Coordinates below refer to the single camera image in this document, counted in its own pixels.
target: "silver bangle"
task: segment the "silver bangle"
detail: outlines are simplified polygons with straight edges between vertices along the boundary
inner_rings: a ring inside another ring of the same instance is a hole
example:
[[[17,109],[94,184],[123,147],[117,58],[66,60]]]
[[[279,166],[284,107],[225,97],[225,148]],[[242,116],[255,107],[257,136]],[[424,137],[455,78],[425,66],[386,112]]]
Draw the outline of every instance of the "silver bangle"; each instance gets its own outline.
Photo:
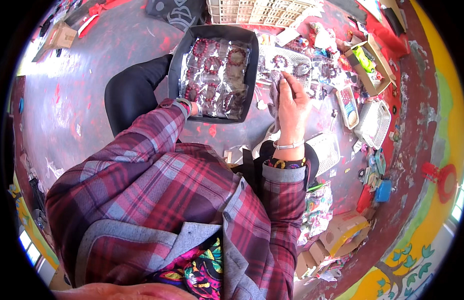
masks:
[[[306,141],[304,139],[302,139],[301,141],[299,142],[295,142],[293,143],[292,145],[286,145],[286,146],[278,146],[277,145],[277,141],[273,142],[272,144],[274,145],[274,147],[278,150],[282,150],[282,149],[292,149],[292,148],[297,148],[301,145],[303,145]]]

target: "yellow painted wall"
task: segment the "yellow painted wall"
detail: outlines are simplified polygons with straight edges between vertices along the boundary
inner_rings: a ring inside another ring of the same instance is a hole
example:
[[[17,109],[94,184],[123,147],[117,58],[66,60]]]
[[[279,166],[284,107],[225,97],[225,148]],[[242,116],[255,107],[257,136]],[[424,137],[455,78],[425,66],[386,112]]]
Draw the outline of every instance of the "yellow painted wall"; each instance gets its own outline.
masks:
[[[448,164],[455,165],[458,182],[462,182],[464,174],[464,95],[462,86],[452,58],[438,31],[435,29],[433,23],[427,17],[422,8],[414,0],[411,0],[410,2],[412,3],[424,28],[432,51],[433,62],[436,66],[437,73],[441,74],[443,78],[445,78],[443,83],[446,83],[446,86],[440,85],[439,88],[447,89],[448,86],[449,91],[447,92],[449,92],[451,95],[451,99],[441,99],[441,104],[445,104],[444,101],[452,101],[452,103],[450,103],[451,110],[448,118],[441,120],[441,122],[445,123],[446,125],[445,134],[447,136],[445,138],[448,140],[450,150],[449,153],[446,153],[449,154],[448,159],[445,159],[441,163],[440,167]],[[442,204],[439,201],[439,195],[437,194],[435,185],[431,185],[431,187],[432,192],[430,194],[432,196],[432,200],[429,211],[423,219],[422,223],[412,234],[410,241],[406,243],[407,245],[409,243],[413,245],[409,254],[414,258],[420,258],[422,256],[422,247],[427,247],[427,245],[432,243],[442,224],[450,217],[451,209],[454,205],[454,201],[449,201],[445,204]],[[404,248],[395,249],[395,251],[398,252],[402,251],[403,249]],[[391,267],[397,266],[398,262],[402,261],[402,259],[399,261],[393,261],[393,256],[394,252],[392,252],[390,257],[388,257],[385,261],[385,263]],[[397,271],[395,271],[394,274],[403,275],[408,270],[409,268],[402,266]],[[378,288],[380,288],[378,281],[382,278],[387,279],[382,271],[373,267],[348,291],[340,295],[338,299],[377,299]],[[389,288],[390,286],[387,284],[383,286],[383,290],[385,292],[384,296],[387,295],[387,290]]]
[[[30,237],[32,243],[34,243],[37,250],[49,262],[49,264],[54,269],[57,269],[57,267],[59,267],[59,260],[57,259],[54,251],[52,251],[50,248],[49,244],[45,241],[37,225],[35,225],[31,213],[25,204],[24,197],[22,197],[22,192],[20,190],[19,182],[17,181],[15,173],[13,174],[13,185],[11,184],[9,187],[9,193],[15,200],[15,207],[17,209],[19,219],[24,225],[24,229]]]

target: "black bag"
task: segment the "black bag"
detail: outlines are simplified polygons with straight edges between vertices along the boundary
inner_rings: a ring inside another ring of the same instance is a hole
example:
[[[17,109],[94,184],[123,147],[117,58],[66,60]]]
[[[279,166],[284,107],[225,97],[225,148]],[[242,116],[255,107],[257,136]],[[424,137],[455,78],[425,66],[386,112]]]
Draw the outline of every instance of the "black bag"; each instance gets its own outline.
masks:
[[[148,0],[145,12],[187,31],[191,26],[202,24],[200,18],[205,6],[205,0]]]

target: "blue leaf painting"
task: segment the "blue leaf painting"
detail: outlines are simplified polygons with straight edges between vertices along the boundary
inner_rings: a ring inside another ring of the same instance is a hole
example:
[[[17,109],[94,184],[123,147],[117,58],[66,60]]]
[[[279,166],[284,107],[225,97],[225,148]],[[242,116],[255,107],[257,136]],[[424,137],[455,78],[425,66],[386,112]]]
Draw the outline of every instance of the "blue leaf painting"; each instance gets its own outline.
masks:
[[[431,247],[430,244],[427,246],[427,248],[425,247],[425,245],[422,246],[422,256],[423,256],[424,258],[427,258],[427,257],[429,257],[430,255],[433,255],[433,254],[434,254],[435,249],[434,249],[434,250],[431,250],[430,247]]]
[[[396,262],[396,261],[400,260],[401,256],[402,256],[402,252],[394,251],[394,258],[392,258],[392,261]]]
[[[409,278],[407,278],[407,287],[411,285],[411,283],[415,282],[415,277],[417,276],[417,273],[413,273],[409,275]]]
[[[385,279],[382,278],[379,281],[377,281],[377,283],[380,285],[380,287],[383,287],[385,285]]]
[[[409,246],[404,248],[404,250],[402,251],[402,254],[403,255],[408,255],[411,250],[412,250],[412,244],[409,244]]]
[[[407,260],[404,263],[404,267],[410,268],[415,264],[416,261],[417,259],[412,259],[412,256],[409,255],[407,256]]]
[[[427,273],[429,272],[429,267],[432,265],[432,263],[428,262],[428,263],[425,263],[419,270],[419,278],[421,279],[422,278],[422,275],[424,273]]]
[[[410,295],[412,295],[412,288],[406,288],[404,292],[404,296],[408,297]]]

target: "painted tree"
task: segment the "painted tree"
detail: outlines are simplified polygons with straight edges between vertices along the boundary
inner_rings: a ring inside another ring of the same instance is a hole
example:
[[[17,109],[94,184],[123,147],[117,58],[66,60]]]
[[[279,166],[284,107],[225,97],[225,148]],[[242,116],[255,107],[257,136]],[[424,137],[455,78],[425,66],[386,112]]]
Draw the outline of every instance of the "painted tree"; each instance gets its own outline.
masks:
[[[422,257],[418,263],[416,263],[417,258],[414,258],[412,257],[412,255],[409,254],[411,250],[412,244],[409,244],[409,246],[405,247],[403,250],[399,249],[398,252],[394,251],[394,257],[392,258],[392,261],[397,262],[396,266],[389,266],[383,261],[378,261],[375,264],[375,267],[382,271],[382,273],[384,273],[385,276],[387,276],[388,278],[388,282],[384,278],[377,281],[377,283],[380,285],[380,289],[377,291],[377,297],[384,295],[384,286],[386,284],[390,285],[390,290],[388,293],[389,299],[392,300],[400,297],[404,288],[404,284],[407,285],[407,288],[405,288],[403,296],[410,296],[413,292],[412,288],[409,288],[410,284],[415,282],[415,278],[417,276],[419,277],[419,279],[422,279],[424,273],[427,273],[429,271],[429,267],[432,265],[432,263],[424,263],[424,260],[433,255],[435,251],[434,249],[431,249],[431,245],[429,244],[427,247],[425,247],[425,245],[422,246]],[[408,271],[405,274],[396,275],[394,272],[399,270],[401,267],[408,268]],[[392,291],[394,285],[397,285],[397,293]]]

